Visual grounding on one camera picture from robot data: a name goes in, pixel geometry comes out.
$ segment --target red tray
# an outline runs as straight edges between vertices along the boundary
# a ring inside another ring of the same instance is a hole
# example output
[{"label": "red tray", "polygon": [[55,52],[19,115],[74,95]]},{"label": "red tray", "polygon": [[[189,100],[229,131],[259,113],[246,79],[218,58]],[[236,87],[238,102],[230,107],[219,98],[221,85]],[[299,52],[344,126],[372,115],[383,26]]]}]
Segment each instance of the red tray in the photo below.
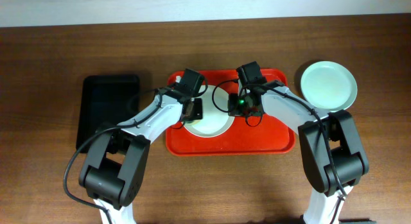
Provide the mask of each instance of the red tray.
[{"label": "red tray", "polygon": [[[263,76],[268,81],[280,80],[287,85],[287,79],[278,69],[262,69]],[[168,78],[168,84],[175,82],[176,76],[182,76],[183,71],[176,72]],[[224,80],[238,78],[236,70],[200,71],[210,85],[217,85]],[[238,84],[226,83],[222,85],[228,93],[237,93]],[[208,156],[208,155],[244,155],[286,153],[295,144],[294,132],[282,122],[266,114],[262,122],[256,127],[249,127],[245,118],[236,117],[231,127],[217,137],[197,137],[185,128],[166,130],[167,149],[177,156]]]}]

